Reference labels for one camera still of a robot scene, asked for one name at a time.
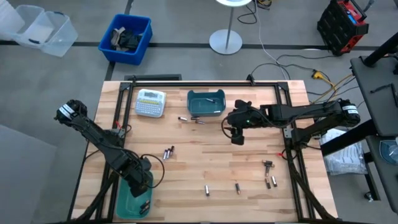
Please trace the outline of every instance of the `black table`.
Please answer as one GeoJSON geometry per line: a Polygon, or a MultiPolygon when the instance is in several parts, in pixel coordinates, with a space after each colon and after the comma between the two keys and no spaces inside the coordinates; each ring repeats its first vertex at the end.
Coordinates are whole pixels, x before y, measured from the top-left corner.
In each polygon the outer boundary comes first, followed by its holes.
{"type": "MultiPolygon", "coordinates": [[[[372,67],[363,63],[363,58],[351,59],[353,75],[361,89],[371,119],[358,125],[340,137],[321,146],[322,154],[327,156],[340,149],[366,139],[370,152],[365,153],[366,165],[374,162],[382,185],[386,191],[392,210],[398,213],[398,166],[387,163],[380,155],[380,141],[395,139],[398,136],[398,107],[395,104],[391,88],[371,93],[377,87],[393,83],[398,87],[398,75],[392,71],[397,60],[392,57],[381,58],[372,67]]],[[[374,200],[380,200],[372,173],[365,175],[370,193],[374,200]]]]}

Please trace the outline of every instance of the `white plastic bag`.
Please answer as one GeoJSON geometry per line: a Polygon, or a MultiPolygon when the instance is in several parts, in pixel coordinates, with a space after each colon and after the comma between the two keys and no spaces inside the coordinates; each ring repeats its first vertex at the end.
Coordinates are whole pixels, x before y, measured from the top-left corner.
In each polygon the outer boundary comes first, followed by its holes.
{"type": "MultiPolygon", "coordinates": [[[[320,144],[324,144],[335,137],[341,136],[345,131],[331,129],[319,140],[320,144]]],[[[339,174],[367,174],[365,161],[363,158],[363,150],[360,142],[352,144],[340,151],[330,154],[323,158],[326,170],[330,175],[339,174]]]]}

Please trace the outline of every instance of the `gray concrete floor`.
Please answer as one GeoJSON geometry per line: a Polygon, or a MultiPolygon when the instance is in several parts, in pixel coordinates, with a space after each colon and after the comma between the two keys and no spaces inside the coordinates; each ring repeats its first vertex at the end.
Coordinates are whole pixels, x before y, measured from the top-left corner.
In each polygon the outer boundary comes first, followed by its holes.
{"type": "MultiPolygon", "coordinates": [[[[16,7],[33,4],[46,10],[69,15],[79,33],[79,42],[101,40],[111,19],[124,13],[128,0],[10,0],[16,7]]],[[[357,1],[364,6],[367,0],[357,1]]],[[[275,0],[270,11],[259,11],[262,21],[262,41],[274,45],[323,45],[316,31],[316,22],[328,0],[275,0]],[[300,21],[296,26],[292,21],[300,21]]],[[[234,18],[246,12],[238,8],[234,18]]],[[[135,0],[131,14],[149,16],[154,36],[151,42],[208,43],[217,29],[228,25],[229,9],[214,0],[135,0]]],[[[369,34],[359,42],[362,46],[378,46],[398,31],[398,10],[393,0],[378,0],[369,10],[369,34]]],[[[234,20],[233,29],[244,44],[259,44],[258,24],[244,25],[234,20]]],[[[274,57],[299,54],[309,57],[330,55],[320,50],[269,50],[274,57]]],[[[351,71],[349,60],[370,52],[353,51],[337,58],[307,60],[282,58],[280,63],[296,63],[325,72],[333,82],[351,71]]],[[[33,218],[34,223],[57,222],[66,219],[80,164],[86,147],[85,140],[74,130],[54,121],[57,108],[71,98],[83,101],[89,116],[94,117],[108,61],[96,47],[72,47],[63,58],[45,55],[34,49],[0,45],[0,124],[57,146],[52,170],[42,192],[33,218]]],[[[211,49],[149,48],[140,66],[117,63],[112,80],[125,75],[181,73],[184,80],[243,80],[260,63],[272,60],[260,49],[242,49],[229,56],[218,55],[211,49]]],[[[292,79],[305,80],[308,91],[321,93],[329,86],[311,79],[311,72],[299,68],[287,69],[292,79]]],[[[260,67],[254,72],[258,80],[281,80],[277,67],[260,67]]],[[[351,82],[345,89],[356,86],[351,82]]],[[[359,104],[363,98],[358,89],[341,95],[359,104]]],[[[309,95],[311,100],[316,96],[309,95]]],[[[369,119],[366,105],[359,109],[363,121],[369,119]]],[[[397,214],[389,208],[379,179],[382,200],[367,203],[368,191],[361,175],[330,177],[339,217],[366,223],[398,223],[397,214]]]]}

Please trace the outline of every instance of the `white lamp base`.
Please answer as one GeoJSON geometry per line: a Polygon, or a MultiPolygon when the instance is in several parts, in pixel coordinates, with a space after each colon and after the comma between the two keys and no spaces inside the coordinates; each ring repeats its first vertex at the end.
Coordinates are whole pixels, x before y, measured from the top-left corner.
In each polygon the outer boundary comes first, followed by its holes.
{"type": "Polygon", "coordinates": [[[222,29],[214,32],[210,36],[210,47],[215,52],[223,55],[230,55],[238,52],[242,47],[241,36],[237,32],[231,30],[231,33],[229,34],[228,46],[226,46],[227,35],[228,29],[222,29]]]}

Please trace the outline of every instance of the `red toolbox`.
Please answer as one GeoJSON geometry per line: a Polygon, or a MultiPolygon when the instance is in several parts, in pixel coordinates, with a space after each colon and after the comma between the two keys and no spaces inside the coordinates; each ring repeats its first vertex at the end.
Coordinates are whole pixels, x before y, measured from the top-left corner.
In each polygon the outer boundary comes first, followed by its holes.
{"type": "Polygon", "coordinates": [[[368,33],[365,12],[354,0],[331,0],[317,29],[334,55],[348,53],[368,33]]]}

